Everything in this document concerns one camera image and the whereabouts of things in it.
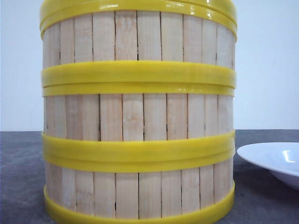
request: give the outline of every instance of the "bamboo slat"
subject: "bamboo slat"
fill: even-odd
[[[115,59],[137,60],[136,11],[115,12]],[[143,141],[142,94],[122,96],[123,141]],[[116,217],[138,219],[138,174],[116,174]]]
[[[137,12],[139,60],[161,60],[159,12]],[[144,94],[144,140],[166,140],[166,94]],[[161,217],[161,172],[139,174],[139,218]]]
[[[217,23],[202,22],[202,62],[216,64]],[[216,135],[217,95],[205,95],[205,136]],[[201,167],[200,172],[200,207],[205,208],[214,203],[214,168],[213,165]]]
[[[184,62],[201,63],[202,19],[184,15]],[[188,138],[205,134],[204,96],[188,94]],[[182,212],[199,210],[199,168],[182,170]]]
[[[222,25],[217,25],[217,60],[219,66],[232,68],[233,34]],[[218,96],[218,134],[228,132],[228,99],[229,96]],[[214,165],[214,202],[219,202],[231,190],[230,160]]]
[[[183,61],[183,15],[161,12],[163,61]],[[167,94],[167,139],[187,138],[187,95]],[[181,171],[162,172],[162,217],[182,213]]]
[[[60,24],[54,24],[49,28],[50,30],[50,66],[60,65]],[[63,104],[63,98],[59,96],[54,96],[48,98],[50,103],[50,117],[49,117],[49,135],[55,137],[63,137],[63,125],[59,122],[63,120],[63,111],[59,108]],[[61,167],[51,164],[51,179],[52,179],[52,199],[61,204],[61,185],[62,185],[62,174]]]
[[[68,19],[60,23],[60,63],[74,63],[74,53],[75,53],[75,35],[74,35],[74,19]],[[77,130],[72,129],[72,122],[70,120],[70,108],[69,100],[72,101],[72,97],[65,96],[65,129],[66,137],[72,138],[72,132]],[[62,205],[67,209],[76,211],[76,180],[75,180],[75,170],[62,168]]]
[[[93,59],[114,61],[114,12],[93,14]],[[100,140],[122,141],[121,94],[100,95]],[[94,173],[95,215],[115,218],[115,174]]]
[[[50,30],[45,30],[43,36],[43,68],[48,68],[50,66]],[[48,134],[48,97],[44,98],[44,128],[45,134]],[[46,177],[46,187],[49,197],[52,197],[52,178],[51,178],[51,165],[45,161],[45,177]]]
[[[75,63],[93,61],[92,15],[75,18]],[[98,95],[78,96],[81,111],[82,140],[98,140],[99,97]],[[76,171],[77,211],[94,215],[93,172]]]

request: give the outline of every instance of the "stacked steamer tier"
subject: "stacked steamer tier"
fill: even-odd
[[[45,204],[59,224],[210,224],[233,206],[230,0],[45,0]]]

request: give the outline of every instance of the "yellow plastic band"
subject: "yellow plastic band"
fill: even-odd
[[[231,0],[45,0],[40,11],[41,36],[52,24],[77,16],[114,10],[161,11],[193,15],[219,23],[236,36],[236,10]]]
[[[183,215],[152,219],[116,219],[89,216],[68,210],[53,202],[47,194],[46,187],[43,192],[47,213],[59,224],[213,224],[232,209],[235,184],[230,193],[214,205]]]
[[[235,154],[235,132],[186,140],[80,141],[42,134],[44,159],[93,172],[141,173],[215,164]]]
[[[108,93],[234,95],[236,74],[221,66],[167,61],[72,63],[42,71],[44,96]]]

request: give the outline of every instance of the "gray countertop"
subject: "gray countertop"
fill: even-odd
[[[259,142],[299,142],[299,130],[238,130],[236,148]],[[43,204],[40,132],[1,133],[1,223],[54,224]],[[297,224],[299,191],[238,155],[235,205],[218,224]]]

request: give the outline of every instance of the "white background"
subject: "white background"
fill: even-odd
[[[299,129],[299,1],[234,0],[236,129]],[[1,131],[41,131],[42,0],[1,0]]]

